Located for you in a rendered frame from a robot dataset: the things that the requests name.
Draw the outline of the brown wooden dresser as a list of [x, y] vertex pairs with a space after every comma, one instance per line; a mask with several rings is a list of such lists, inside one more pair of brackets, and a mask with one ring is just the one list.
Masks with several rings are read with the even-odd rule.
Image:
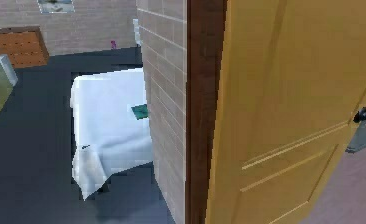
[[46, 65], [49, 53], [39, 26], [0, 28], [0, 54], [14, 68]]

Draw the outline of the white bed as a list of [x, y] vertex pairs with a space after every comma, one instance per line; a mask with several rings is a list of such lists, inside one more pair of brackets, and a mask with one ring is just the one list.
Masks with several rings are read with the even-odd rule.
[[84, 199], [114, 174], [153, 161], [149, 118], [137, 120], [132, 107], [147, 104], [141, 68], [73, 80], [70, 108], [76, 150], [72, 178]]

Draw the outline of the framed wall picture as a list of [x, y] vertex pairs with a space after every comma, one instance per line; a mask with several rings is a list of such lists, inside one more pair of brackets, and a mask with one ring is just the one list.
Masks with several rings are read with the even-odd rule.
[[42, 14], [73, 13], [75, 11], [72, 0], [37, 0]]

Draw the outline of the white wall fixture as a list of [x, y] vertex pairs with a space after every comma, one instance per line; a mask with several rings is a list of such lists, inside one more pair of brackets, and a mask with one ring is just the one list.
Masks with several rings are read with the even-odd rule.
[[138, 19], [133, 19], [133, 26], [134, 26], [134, 35], [135, 35], [135, 42], [137, 45], [141, 46], [141, 38], [140, 38], [140, 26]]

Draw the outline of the yellow wooden room door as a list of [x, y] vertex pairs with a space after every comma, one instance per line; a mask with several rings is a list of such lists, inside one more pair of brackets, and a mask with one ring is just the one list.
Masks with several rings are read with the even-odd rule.
[[366, 0], [228, 0], [205, 224], [299, 224], [366, 107]]

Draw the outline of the green book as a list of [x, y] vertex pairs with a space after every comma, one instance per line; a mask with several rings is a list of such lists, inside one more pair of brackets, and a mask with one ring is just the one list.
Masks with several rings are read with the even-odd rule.
[[137, 120], [148, 117], [148, 108], [146, 104], [133, 106], [132, 112], [134, 113], [134, 116]]

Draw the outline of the dark brown door frame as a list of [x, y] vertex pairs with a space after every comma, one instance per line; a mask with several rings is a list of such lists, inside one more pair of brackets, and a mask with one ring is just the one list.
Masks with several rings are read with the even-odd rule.
[[187, 0], [185, 224], [205, 224], [227, 0]]

